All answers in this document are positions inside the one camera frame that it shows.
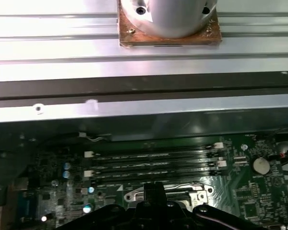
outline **motherboard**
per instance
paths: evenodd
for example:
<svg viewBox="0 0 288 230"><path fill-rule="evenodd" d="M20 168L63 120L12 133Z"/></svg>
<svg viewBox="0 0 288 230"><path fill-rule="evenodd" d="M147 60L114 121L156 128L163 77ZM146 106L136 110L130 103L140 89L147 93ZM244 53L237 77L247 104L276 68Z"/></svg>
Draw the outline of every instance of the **motherboard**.
<svg viewBox="0 0 288 230"><path fill-rule="evenodd" d="M108 204L131 207L155 181L190 211L206 203L256 224L288 224L277 156L275 143L256 134L54 146L35 153L25 192L43 229Z"/></svg>

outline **aluminum rail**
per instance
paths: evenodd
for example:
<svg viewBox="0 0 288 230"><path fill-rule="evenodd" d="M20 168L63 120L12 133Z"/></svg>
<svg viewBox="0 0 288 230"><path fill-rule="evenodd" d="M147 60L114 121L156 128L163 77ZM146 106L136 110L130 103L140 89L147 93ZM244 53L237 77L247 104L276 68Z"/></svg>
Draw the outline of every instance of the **aluminum rail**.
<svg viewBox="0 0 288 230"><path fill-rule="evenodd" d="M288 0L220 0L220 46L119 46L116 0L0 0L0 81L288 71Z"/></svg>

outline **mounting hole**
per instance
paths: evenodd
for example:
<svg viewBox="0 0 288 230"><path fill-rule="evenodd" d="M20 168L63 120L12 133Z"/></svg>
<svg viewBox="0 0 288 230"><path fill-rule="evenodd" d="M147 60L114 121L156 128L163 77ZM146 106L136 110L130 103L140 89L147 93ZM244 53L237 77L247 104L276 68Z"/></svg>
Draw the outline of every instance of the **mounting hole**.
<svg viewBox="0 0 288 230"><path fill-rule="evenodd" d="M35 104L35 105L33 105L33 108L34 108L34 110L35 110L35 112L37 113L37 114L42 114L44 111L44 105L43 104Z"/></svg>
<svg viewBox="0 0 288 230"><path fill-rule="evenodd" d="M210 13L210 9L205 6L203 9L203 14L209 14L209 13Z"/></svg>
<svg viewBox="0 0 288 230"><path fill-rule="evenodd" d="M146 9L145 9L144 7L138 7L138 8L136 9L136 12L137 12L137 14L139 14L139 15L143 15L143 14L146 13Z"/></svg>

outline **green circuit board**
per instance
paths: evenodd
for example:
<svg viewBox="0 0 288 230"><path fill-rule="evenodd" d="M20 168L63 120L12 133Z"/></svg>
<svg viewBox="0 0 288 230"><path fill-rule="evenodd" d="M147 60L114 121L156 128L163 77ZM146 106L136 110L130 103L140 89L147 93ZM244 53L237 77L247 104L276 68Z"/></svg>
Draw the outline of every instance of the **green circuit board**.
<svg viewBox="0 0 288 230"><path fill-rule="evenodd" d="M215 143L221 143L221 147L212 148ZM87 204L92 210L113 203L127 208L125 195L153 181L165 185L209 185L214 188L208 197L211 206L256 224L288 224L288 191L280 162L269 160L270 171L266 175L252 168L254 159L277 155L275 144L255 134L98 142L67 147L65 151L65 156L61 150L43 153L37 160L52 156L48 163L52 166L44 166L51 178L42 178L44 184L50 183L53 175L62 175L60 165L71 164L68 179L57 179L56 187L38 190L39 210L57 215L52 227L84 215L82 210ZM49 194L46 200L42 199L45 194Z"/></svg>

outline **metal cylinder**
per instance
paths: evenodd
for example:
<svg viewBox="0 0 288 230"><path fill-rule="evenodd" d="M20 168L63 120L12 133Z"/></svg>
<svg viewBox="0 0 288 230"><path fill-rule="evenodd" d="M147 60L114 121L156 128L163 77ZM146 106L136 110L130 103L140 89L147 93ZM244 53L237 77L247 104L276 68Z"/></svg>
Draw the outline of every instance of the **metal cylinder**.
<svg viewBox="0 0 288 230"><path fill-rule="evenodd" d="M148 35L183 38L208 23L217 0L121 0L128 20Z"/></svg>

